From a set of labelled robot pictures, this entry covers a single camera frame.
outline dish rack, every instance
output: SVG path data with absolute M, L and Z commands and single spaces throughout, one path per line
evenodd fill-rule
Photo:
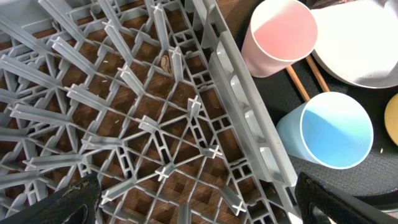
M 94 172 L 97 223 L 300 221 L 215 0 L 0 5 L 0 220 Z

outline chopstick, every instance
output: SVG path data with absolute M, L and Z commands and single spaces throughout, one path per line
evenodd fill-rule
M 317 78 L 318 83 L 321 86 L 321 89 L 324 92 L 330 91 L 328 85 L 326 84 L 321 73 L 319 72 L 317 65 L 315 65 L 315 62 L 312 60 L 311 55 L 308 55 L 305 59 L 306 59 L 307 63 L 310 65 L 310 68 L 311 68 L 313 74 L 315 75 L 315 78 Z
M 319 72 L 317 65 L 315 65 L 315 62 L 312 60 L 311 55 L 307 56 L 305 59 L 306 59 L 307 63 L 310 65 L 310 68 L 311 68 L 313 74 L 315 75 L 315 78 L 317 79 L 319 85 L 321 86 L 321 89 L 324 92 L 330 91 L 328 85 L 326 84 L 321 73 Z M 303 84 L 301 83 L 299 77 L 297 76 L 296 72 L 294 71 L 293 67 L 291 65 L 289 65 L 286 68 L 286 70 L 287 70 L 287 73 L 290 75 L 291 79 L 293 80 L 294 85 L 298 89 L 298 92 L 300 92 L 303 100 L 306 102 L 310 101 L 311 98 L 308 95 L 307 91 L 305 91 L 305 88 L 304 88 Z
M 305 91 L 305 88 L 303 84 L 301 83 L 300 79 L 298 78 L 296 72 L 294 71 L 293 67 L 289 65 L 287 68 L 287 73 L 290 75 L 292 78 L 294 85 L 297 87 L 298 91 L 301 94 L 301 97 L 304 99 L 304 101 L 310 101 L 310 96 L 308 95 L 307 91 Z

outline yellow plate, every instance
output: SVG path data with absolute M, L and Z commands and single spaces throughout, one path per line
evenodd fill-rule
M 384 124 L 391 139 L 398 146 L 398 94 L 393 96 L 386 106 Z

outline blue cup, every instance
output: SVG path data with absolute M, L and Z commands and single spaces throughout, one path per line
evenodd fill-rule
M 333 169 L 361 163 L 373 143 L 364 108 L 337 92 L 321 93 L 284 116 L 277 125 L 288 154 Z

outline pink cup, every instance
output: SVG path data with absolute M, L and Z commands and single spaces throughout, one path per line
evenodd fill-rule
M 241 53 L 252 76 L 268 77 L 308 56 L 317 35 L 317 23 L 304 4 L 265 0 L 251 16 Z

